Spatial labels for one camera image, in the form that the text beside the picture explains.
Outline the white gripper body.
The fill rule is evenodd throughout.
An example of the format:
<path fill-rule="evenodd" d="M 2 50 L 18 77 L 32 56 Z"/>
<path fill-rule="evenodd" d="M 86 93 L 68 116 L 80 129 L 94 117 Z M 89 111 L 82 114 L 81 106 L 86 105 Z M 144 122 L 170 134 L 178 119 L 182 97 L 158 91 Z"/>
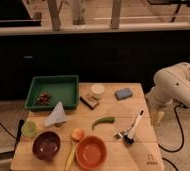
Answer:
<path fill-rule="evenodd" d="M 158 103 L 149 103 L 149 113 L 151 118 L 151 124 L 153 126 L 158 125 L 164 116 L 164 105 Z"/>

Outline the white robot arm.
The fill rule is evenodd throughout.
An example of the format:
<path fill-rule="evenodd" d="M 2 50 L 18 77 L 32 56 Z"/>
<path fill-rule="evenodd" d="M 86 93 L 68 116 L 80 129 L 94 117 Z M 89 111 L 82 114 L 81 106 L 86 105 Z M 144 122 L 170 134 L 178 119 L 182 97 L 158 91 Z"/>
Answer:
<path fill-rule="evenodd" d="M 164 116 L 163 108 L 177 100 L 190 108 L 190 63 L 181 62 L 158 70 L 154 86 L 145 95 L 151 124 L 157 125 Z"/>

